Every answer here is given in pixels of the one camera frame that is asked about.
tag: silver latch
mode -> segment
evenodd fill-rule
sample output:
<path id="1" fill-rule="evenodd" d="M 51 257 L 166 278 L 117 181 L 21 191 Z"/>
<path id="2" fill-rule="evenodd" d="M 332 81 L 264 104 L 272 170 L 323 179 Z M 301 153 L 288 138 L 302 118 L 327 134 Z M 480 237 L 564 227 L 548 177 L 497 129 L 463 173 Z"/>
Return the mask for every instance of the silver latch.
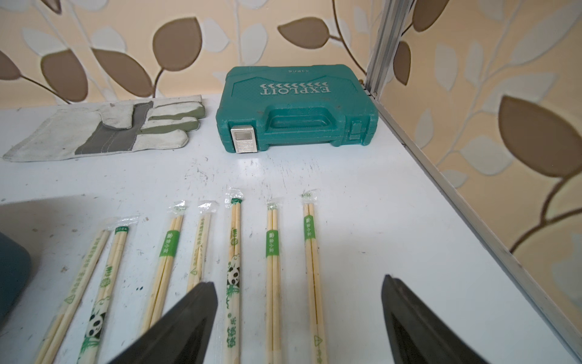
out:
<path id="1" fill-rule="evenodd" d="M 254 128 L 252 125 L 233 126 L 230 129 L 232 142 L 235 144 L 237 153 L 256 153 L 257 139 L 255 138 Z"/>

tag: exploit logo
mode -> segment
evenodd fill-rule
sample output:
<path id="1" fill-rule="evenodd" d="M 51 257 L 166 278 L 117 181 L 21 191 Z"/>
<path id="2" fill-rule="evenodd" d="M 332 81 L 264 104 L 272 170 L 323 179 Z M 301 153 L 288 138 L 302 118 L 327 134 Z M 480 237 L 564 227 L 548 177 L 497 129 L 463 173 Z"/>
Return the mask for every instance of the exploit logo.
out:
<path id="1" fill-rule="evenodd" d="M 263 83 L 261 85 L 261 95 L 285 95 L 291 94 L 319 94 L 328 93 L 327 82 L 308 83 Z"/>

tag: wallpaper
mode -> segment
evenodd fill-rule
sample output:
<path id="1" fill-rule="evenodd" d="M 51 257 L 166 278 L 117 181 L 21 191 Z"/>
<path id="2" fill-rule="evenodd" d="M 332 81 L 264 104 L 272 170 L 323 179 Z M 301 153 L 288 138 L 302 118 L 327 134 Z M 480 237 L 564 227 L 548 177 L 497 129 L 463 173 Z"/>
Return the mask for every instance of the wallpaper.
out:
<path id="1" fill-rule="evenodd" d="M 343 63 L 363 80 L 383 6 L 0 0 L 0 108 L 220 93 L 239 65 Z"/>
<path id="2" fill-rule="evenodd" d="M 580 0 L 417 0 L 381 94 L 582 332 Z"/>

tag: teal tool case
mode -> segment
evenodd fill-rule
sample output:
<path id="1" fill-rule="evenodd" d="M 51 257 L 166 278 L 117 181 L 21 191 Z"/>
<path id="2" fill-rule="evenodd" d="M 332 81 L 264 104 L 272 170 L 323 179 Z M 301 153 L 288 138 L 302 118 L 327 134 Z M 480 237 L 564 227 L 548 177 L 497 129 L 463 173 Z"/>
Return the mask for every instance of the teal tool case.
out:
<path id="1" fill-rule="evenodd" d="M 230 153 L 290 144 L 365 146 L 378 110 L 345 65 L 235 67 L 226 75 L 217 125 Z"/>

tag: panda print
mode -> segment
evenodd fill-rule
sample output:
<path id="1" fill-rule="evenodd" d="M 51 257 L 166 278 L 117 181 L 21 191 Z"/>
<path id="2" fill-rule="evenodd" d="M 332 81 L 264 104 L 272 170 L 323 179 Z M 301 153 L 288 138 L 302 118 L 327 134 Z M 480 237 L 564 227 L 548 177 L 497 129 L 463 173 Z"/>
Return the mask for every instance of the panda print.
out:
<path id="1" fill-rule="evenodd" d="M 240 288 L 240 264 L 237 259 L 232 259 L 228 263 L 228 277 L 226 284 L 235 285 Z"/>
<path id="2" fill-rule="evenodd" d="M 105 321 L 105 312 L 102 314 L 91 314 L 89 318 L 89 327 L 87 329 L 87 337 L 101 338 L 101 329 L 103 328 L 103 321 Z"/>

